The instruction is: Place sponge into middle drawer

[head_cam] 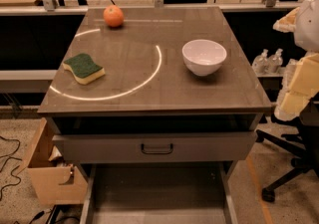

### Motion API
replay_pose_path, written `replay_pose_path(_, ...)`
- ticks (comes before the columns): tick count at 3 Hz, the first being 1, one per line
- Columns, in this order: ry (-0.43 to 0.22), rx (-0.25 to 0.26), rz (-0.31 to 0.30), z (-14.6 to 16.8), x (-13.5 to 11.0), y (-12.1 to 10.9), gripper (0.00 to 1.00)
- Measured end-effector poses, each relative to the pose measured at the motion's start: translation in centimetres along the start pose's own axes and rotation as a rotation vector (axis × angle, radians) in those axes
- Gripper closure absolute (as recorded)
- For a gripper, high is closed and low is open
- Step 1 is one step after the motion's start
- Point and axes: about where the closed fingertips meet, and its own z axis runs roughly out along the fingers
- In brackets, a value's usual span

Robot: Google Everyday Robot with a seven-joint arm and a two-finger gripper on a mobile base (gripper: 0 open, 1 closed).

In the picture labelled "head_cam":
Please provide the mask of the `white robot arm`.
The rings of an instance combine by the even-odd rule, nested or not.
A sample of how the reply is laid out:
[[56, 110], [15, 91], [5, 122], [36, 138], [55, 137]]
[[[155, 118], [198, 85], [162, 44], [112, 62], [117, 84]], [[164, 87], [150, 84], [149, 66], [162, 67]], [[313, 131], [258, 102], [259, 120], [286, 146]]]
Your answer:
[[274, 115], [292, 120], [300, 115], [319, 92], [319, 3], [305, 0], [300, 7], [277, 20], [273, 29], [292, 32], [295, 45], [306, 51], [299, 61], [290, 60], [282, 79]]

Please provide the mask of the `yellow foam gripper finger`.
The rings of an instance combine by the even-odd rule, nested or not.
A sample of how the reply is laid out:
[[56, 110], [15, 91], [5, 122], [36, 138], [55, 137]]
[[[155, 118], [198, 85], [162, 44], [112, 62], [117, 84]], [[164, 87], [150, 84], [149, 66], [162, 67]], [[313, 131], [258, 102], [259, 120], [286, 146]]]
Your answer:
[[287, 15], [273, 24], [273, 29], [282, 33], [294, 32], [299, 8], [291, 10]]
[[319, 54], [308, 52], [299, 61], [290, 60], [274, 115], [280, 120], [293, 120], [319, 92]]

